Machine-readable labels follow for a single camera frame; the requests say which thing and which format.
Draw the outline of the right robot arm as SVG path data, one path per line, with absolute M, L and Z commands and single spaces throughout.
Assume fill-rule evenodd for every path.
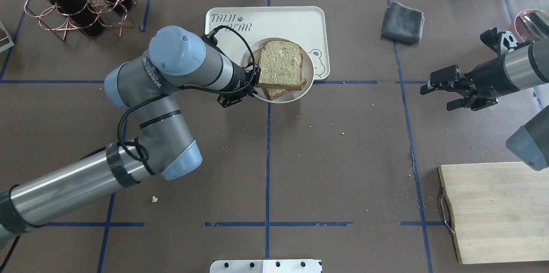
M 535 94 L 548 85 L 548 40 L 521 44 L 498 57 L 462 72 L 456 64 L 431 73 L 420 87 L 422 95 L 434 91 L 459 94 L 449 101 L 448 111 L 479 111 L 496 105 L 504 96 L 520 92 Z M 548 168 L 548 106 L 537 100 L 537 113 L 510 135 L 506 148 L 535 171 Z

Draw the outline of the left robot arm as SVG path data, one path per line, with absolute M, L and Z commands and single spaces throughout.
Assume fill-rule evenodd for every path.
M 177 25 L 159 29 L 148 49 L 110 72 L 104 91 L 125 110 L 116 141 L 90 156 L 1 193 L 1 245 L 38 230 L 51 220 L 82 208 L 143 179 L 166 180 L 200 166 L 202 156 L 174 95 L 198 90 L 218 95 L 228 107 L 256 95 L 260 67 L 244 66 L 217 46 L 220 25 L 204 36 Z

